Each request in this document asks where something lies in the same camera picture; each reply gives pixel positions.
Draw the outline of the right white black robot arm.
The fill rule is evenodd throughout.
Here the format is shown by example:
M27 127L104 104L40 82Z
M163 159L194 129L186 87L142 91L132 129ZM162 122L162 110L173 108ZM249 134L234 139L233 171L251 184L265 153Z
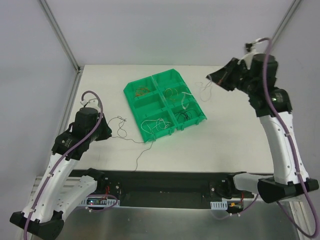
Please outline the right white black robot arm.
M232 181L225 184L230 197L248 191L270 204L319 189L318 180L309 176L299 154L289 95L275 86L277 69L273 55L248 53L242 59L232 58L206 76L226 91L239 90L248 95L249 104L265 131L273 162L272 176L232 174Z

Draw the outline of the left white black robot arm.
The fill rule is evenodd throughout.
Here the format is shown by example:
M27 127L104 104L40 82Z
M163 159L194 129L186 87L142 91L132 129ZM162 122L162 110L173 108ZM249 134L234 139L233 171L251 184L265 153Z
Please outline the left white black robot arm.
M23 230L23 239L29 234L56 239L82 200L93 193L106 193L106 175L94 168L86 170L69 192L61 194L61 190L90 144L111 136L102 109L82 107L76 113L74 122L56 137L47 169L29 204L10 217L9 221Z

